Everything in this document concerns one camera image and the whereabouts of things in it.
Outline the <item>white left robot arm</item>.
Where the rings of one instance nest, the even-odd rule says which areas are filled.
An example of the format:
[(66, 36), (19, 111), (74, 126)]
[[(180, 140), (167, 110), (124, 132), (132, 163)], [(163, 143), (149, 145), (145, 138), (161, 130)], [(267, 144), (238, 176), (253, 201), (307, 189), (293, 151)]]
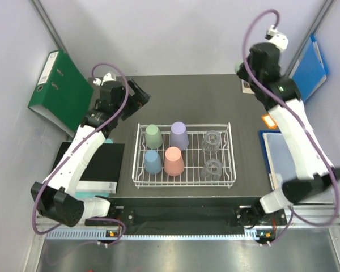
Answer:
[(102, 146), (119, 120), (126, 120), (150, 100), (150, 95), (132, 79), (96, 79), (100, 97), (95, 107), (84, 115), (69, 148), (43, 182), (31, 187), (34, 200), (32, 226), (41, 215), (68, 227), (81, 220), (107, 216), (111, 203), (103, 197), (77, 199), (79, 180), (96, 151)]

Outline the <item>blue plastic cup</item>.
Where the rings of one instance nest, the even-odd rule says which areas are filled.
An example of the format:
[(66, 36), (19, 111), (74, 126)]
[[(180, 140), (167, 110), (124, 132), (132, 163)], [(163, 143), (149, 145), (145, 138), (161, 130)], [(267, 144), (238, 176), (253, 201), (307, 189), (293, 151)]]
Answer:
[(144, 155), (144, 168), (152, 175), (158, 174), (162, 171), (162, 160), (160, 155), (155, 150), (148, 150)]

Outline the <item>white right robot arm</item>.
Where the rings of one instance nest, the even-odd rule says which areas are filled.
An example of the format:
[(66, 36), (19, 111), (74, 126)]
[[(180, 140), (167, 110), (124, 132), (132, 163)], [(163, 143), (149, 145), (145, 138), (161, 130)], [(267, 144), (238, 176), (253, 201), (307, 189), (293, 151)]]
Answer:
[(236, 72), (275, 121), (296, 168), (295, 177), (260, 199), (267, 214), (321, 194), (340, 181), (340, 167), (320, 147), (296, 83), (281, 76), (280, 56), (281, 50), (271, 42), (255, 44)]

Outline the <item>pink plastic cup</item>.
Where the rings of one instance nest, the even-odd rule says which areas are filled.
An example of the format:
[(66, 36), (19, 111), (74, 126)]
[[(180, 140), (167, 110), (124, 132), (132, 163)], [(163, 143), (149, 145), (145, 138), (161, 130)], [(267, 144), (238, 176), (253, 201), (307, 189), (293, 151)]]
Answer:
[(169, 147), (165, 152), (164, 170), (170, 176), (179, 176), (185, 169), (181, 150)]

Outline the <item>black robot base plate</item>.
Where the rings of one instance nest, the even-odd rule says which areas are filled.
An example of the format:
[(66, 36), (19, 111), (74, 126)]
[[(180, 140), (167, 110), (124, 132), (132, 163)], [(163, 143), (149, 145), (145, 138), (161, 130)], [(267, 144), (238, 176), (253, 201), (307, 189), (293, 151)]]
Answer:
[(147, 222), (222, 222), (231, 227), (284, 226), (284, 209), (261, 211), (258, 197), (112, 197), (107, 218), (128, 227)]

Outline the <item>green plastic cup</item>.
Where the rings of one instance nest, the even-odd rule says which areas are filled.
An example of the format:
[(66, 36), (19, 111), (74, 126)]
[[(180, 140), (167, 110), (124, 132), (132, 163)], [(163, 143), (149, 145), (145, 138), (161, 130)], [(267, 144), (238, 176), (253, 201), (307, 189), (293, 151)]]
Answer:
[(242, 62), (240, 62), (240, 63), (237, 63), (236, 65), (235, 65), (235, 68), (234, 68), (234, 70), (235, 70), (235, 73), (237, 74), (238, 73), (238, 71), (240, 70), (240, 68), (241, 68), (241, 64), (242, 64)]
[(156, 150), (163, 144), (160, 129), (154, 125), (148, 125), (145, 130), (145, 140), (148, 148)]

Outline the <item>purple plastic cup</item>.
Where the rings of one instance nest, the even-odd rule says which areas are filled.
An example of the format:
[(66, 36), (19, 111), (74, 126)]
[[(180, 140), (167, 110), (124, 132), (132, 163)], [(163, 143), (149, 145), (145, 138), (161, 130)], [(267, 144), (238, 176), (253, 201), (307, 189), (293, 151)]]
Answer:
[(177, 147), (181, 151), (188, 148), (188, 132), (183, 122), (177, 121), (172, 124), (169, 142), (171, 147)]

